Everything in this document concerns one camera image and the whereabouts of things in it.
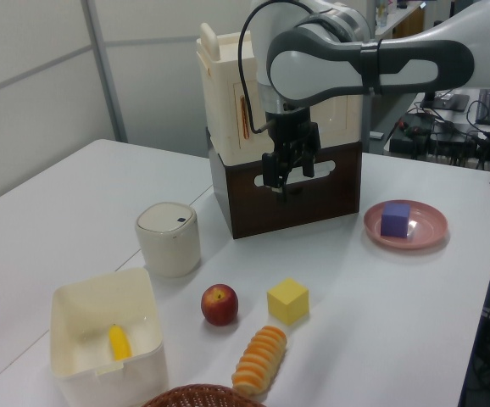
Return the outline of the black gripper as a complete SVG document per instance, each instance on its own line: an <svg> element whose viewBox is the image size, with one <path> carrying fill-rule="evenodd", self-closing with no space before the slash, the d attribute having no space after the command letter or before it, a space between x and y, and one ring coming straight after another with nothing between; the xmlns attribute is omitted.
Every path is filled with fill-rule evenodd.
<svg viewBox="0 0 490 407"><path fill-rule="evenodd" d="M319 127L312 121L309 108L266 113L265 117L270 122L268 134L274 152L262 155L263 183L276 194L278 202L285 203L288 173L281 160L301 160L303 176L313 178L315 155L320 149Z"/></svg>

